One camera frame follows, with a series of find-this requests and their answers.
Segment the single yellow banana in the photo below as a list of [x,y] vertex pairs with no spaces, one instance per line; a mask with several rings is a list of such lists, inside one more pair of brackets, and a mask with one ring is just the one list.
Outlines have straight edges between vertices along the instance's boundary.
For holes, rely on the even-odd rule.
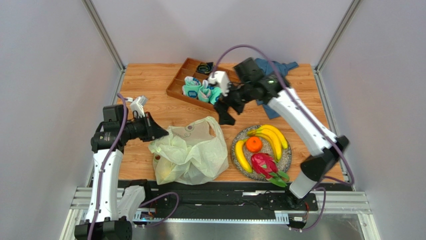
[[248,160],[245,157],[244,154],[244,145],[246,143],[247,139],[242,139],[236,142],[234,147],[234,152],[236,159],[240,166],[247,172],[247,173],[253,173],[253,169],[251,165],[249,164]]

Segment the orange fake tangerine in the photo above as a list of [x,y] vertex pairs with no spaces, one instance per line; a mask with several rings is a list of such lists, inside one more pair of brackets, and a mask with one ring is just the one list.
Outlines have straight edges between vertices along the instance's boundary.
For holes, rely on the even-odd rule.
[[251,153],[259,153],[263,148],[263,142],[259,137],[251,136],[245,141],[245,147]]

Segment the translucent yellow plastic bag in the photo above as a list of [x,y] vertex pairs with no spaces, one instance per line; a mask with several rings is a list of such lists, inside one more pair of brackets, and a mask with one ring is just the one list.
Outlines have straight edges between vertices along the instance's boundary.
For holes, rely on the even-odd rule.
[[[215,180],[229,168],[228,147],[223,131],[215,118],[208,116],[189,125],[169,126],[169,135],[154,140],[148,146],[153,154],[152,165],[156,183],[176,182],[201,185]],[[158,163],[175,164],[168,181],[158,182]]]

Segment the yellow banana bunch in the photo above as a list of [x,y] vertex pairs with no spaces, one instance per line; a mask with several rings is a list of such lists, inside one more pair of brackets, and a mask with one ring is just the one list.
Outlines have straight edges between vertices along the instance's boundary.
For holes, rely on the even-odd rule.
[[246,134],[249,137],[259,137],[268,141],[272,147],[274,158],[279,162],[283,156],[283,150],[288,149],[289,144],[281,131],[270,124],[261,125],[257,129],[249,130]]

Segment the pink dragon fruit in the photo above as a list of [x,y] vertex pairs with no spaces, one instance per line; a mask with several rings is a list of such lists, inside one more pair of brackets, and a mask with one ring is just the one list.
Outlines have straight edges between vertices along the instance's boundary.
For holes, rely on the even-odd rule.
[[289,175],[279,170],[275,160],[267,153],[255,153],[250,158],[253,170],[264,179],[278,187],[285,188],[290,180]]

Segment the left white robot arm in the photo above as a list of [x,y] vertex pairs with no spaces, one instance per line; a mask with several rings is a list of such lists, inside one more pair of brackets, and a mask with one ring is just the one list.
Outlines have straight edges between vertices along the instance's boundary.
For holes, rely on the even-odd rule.
[[103,108],[103,122],[90,141],[94,165],[92,192],[84,223],[74,229],[77,240],[130,240],[133,236],[132,220],[145,200],[146,182],[127,186],[118,200],[124,148],[130,140],[151,142],[169,133],[149,112],[143,113],[141,107],[133,110],[132,120],[127,117],[125,105]]

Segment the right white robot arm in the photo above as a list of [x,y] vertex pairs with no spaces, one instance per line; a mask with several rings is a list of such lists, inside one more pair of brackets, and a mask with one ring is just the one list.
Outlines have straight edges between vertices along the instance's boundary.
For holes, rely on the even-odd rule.
[[346,136],[336,136],[328,130],[304,105],[282,75],[268,75],[257,66],[251,57],[234,67],[240,81],[234,84],[224,71],[213,69],[207,80],[221,88],[222,96],[214,104],[221,125],[234,125],[235,119],[228,113],[233,108],[238,114],[246,103],[259,100],[278,113],[298,134],[310,155],[300,165],[301,172],[289,185],[289,194],[294,199],[303,199],[321,182],[328,171],[343,157],[349,145]]

